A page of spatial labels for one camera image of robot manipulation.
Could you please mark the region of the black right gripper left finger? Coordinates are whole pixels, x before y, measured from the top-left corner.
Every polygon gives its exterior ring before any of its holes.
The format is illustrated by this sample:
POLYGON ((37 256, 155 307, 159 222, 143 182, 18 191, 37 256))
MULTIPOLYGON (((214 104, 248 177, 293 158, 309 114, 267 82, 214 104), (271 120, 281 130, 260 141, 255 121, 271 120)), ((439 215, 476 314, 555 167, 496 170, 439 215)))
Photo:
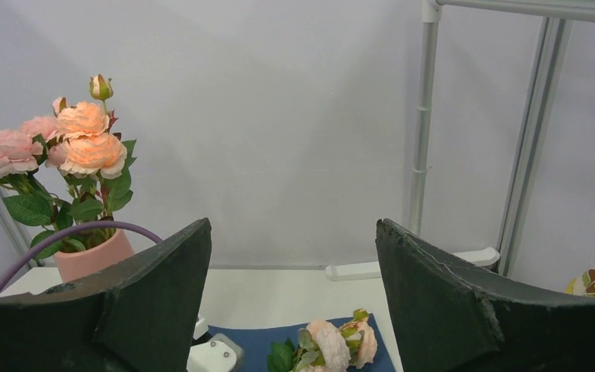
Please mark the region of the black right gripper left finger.
POLYGON ((0 371, 184 371, 212 251, 199 219, 40 294, 0 298, 0 371))

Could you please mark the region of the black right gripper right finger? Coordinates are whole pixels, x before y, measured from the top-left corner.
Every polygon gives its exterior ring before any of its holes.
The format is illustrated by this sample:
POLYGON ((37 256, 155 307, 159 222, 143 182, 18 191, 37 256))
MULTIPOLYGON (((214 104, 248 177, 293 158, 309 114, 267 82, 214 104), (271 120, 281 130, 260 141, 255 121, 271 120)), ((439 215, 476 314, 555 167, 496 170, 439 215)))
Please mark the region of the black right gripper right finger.
POLYGON ((513 281, 390 219, 377 256, 406 371, 595 371, 595 298, 513 281))

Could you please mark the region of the single pink flower stem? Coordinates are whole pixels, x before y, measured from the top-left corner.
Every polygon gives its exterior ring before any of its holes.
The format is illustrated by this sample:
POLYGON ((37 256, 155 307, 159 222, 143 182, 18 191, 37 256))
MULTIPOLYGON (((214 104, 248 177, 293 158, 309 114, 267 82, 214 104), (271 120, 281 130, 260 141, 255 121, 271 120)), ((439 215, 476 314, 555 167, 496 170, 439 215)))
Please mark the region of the single pink flower stem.
POLYGON ((61 175, 67 176, 68 172, 63 168, 68 154, 68 141, 60 142, 60 136, 57 132, 57 116, 62 110, 68 107, 65 97, 56 98, 52 103, 54 116, 36 116, 26 121, 20 127, 25 134, 34 138, 38 135, 43 137, 43 142, 49 147, 47 152, 46 167, 55 167, 61 175))

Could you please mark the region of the pink cylindrical vase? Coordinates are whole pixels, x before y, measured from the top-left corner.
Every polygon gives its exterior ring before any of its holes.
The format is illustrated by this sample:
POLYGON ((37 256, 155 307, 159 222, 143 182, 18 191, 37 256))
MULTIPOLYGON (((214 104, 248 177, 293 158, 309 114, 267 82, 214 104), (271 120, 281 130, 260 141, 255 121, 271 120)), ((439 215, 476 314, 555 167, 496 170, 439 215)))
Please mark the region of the pink cylindrical vase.
POLYGON ((104 243, 77 253, 57 252, 53 255, 64 283, 94 274, 134 255, 122 229, 104 243))

